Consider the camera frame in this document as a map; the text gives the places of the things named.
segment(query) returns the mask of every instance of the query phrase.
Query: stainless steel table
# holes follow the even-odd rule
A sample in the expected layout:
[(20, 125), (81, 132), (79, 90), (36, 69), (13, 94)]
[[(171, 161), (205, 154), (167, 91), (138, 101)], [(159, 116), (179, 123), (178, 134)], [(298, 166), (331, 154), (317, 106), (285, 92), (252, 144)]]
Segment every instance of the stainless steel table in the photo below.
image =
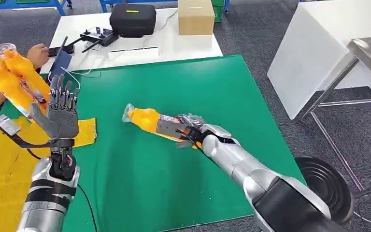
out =
[(325, 138), (329, 142), (330, 146), (334, 150), (335, 154), (341, 161), (342, 165), (345, 167), (346, 171), (351, 176), (353, 182), (356, 184), (358, 191), (354, 193), (355, 197), (366, 196), (371, 194), (371, 186), (363, 187), (359, 179), (356, 177), (352, 168), (347, 163), (346, 159), (335, 145), (331, 136), (328, 134), (324, 125), (319, 120), (315, 113), (317, 107), (328, 107), (328, 106), (338, 106), (338, 105), (350, 105), (350, 104), (361, 104), (361, 103), (371, 103), (371, 99), (364, 100), (354, 100), (354, 101), (336, 101), (336, 102), (323, 102), (325, 98), (334, 90), (334, 88), (348, 75), (348, 73), (356, 66), (358, 62), (362, 62), (371, 70), (371, 38), (363, 39), (353, 39), (347, 46), (347, 48), (354, 54), (353, 59), (348, 63), (344, 70), (332, 81), (328, 88), (322, 93), (322, 95), (312, 104), (312, 106), (304, 113), (302, 120), (305, 119), (307, 115), (311, 115), (314, 121), (317, 123), (318, 127), (324, 134)]

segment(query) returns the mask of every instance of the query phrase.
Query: black case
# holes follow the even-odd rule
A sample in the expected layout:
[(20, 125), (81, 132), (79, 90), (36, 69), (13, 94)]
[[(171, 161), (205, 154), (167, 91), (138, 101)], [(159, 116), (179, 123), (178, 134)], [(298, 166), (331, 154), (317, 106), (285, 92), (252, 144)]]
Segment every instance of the black case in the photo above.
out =
[(122, 37), (151, 35), (156, 25), (156, 8), (143, 4), (115, 4), (110, 26)]

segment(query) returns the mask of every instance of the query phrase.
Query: white desk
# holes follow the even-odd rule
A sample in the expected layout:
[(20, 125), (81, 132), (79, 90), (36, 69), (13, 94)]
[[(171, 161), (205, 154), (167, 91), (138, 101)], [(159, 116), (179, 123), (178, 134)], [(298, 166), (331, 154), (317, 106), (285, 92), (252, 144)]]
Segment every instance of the white desk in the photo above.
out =
[[(290, 119), (351, 61), (351, 39), (371, 37), (371, 0), (301, 2), (268, 71)], [(337, 88), (369, 86), (362, 63)]]
[[(166, 19), (172, 15), (177, 8), (157, 9), (155, 31), (160, 30), (166, 23)], [(109, 28), (110, 13), (84, 14), (73, 16), (62, 16), (53, 36), (50, 47), (61, 46), (64, 38), (68, 36), (66, 45), (79, 38), (80, 33), (92, 27)], [(130, 50), (144, 46), (158, 46), (159, 56), (129, 56), (122, 54), (115, 59), (109, 59), (108, 53), (113, 50)], [(86, 42), (80, 41), (75, 44), (75, 53), (72, 55), (69, 70), (86, 70), (92, 68), (106, 68), (130, 64), (153, 63), (170, 60), (183, 60), (194, 58), (222, 56), (220, 47), (214, 35), (201, 36), (179, 36), (178, 17), (175, 14), (171, 17), (164, 29), (155, 32), (150, 36), (142, 38), (119, 38), (108, 47), (100, 47), (99, 51), (89, 50), (82, 54)], [(48, 73), (54, 62), (51, 58), (41, 70), (41, 73)]]

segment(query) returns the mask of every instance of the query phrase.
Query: gray carpet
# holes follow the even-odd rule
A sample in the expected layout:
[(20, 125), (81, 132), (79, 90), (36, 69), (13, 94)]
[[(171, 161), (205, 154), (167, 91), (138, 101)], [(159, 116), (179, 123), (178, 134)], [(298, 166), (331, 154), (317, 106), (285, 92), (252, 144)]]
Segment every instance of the gray carpet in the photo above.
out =
[[(290, 120), (266, 73), (294, 13), (298, 0), (231, 0), (231, 11), (216, 24), (214, 33), (224, 55), (241, 54), (254, 77), (275, 121), (294, 156), (315, 156), (333, 165), (351, 184), (317, 125), (309, 117), (305, 122)], [(74, 0), (74, 9), (66, 14), (100, 13), (96, 0)], [(158, 7), (172, 3), (158, 4)], [(37, 43), (50, 44), (60, 16), (57, 10), (0, 11), (0, 43), (12, 42), (21, 53)], [(371, 97), (367, 87), (337, 90), (329, 101)], [(371, 185), (371, 104), (322, 108), (321, 121), (348, 158), (363, 185)], [(357, 200), (371, 202), (371, 196)], [(371, 206), (361, 211), (371, 219)], [(366, 231), (357, 217), (346, 225), (352, 231)], [(183, 232), (257, 232), (251, 217), (179, 230)]]

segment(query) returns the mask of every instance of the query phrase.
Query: yellow paper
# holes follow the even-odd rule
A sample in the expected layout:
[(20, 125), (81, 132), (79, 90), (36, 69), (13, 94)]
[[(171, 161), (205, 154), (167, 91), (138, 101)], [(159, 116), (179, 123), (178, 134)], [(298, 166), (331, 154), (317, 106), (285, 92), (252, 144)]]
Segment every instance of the yellow paper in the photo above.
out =
[[(20, 117), (14, 122), (21, 128), (17, 134), (31, 144), (44, 144), (49, 137), (35, 123)], [(96, 138), (96, 119), (79, 120), (80, 132), (75, 147), (92, 144)], [(49, 148), (32, 148), (39, 157), (49, 155)], [(0, 131), (0, 232), (15, 231), (31, 182), (36, 159)]]

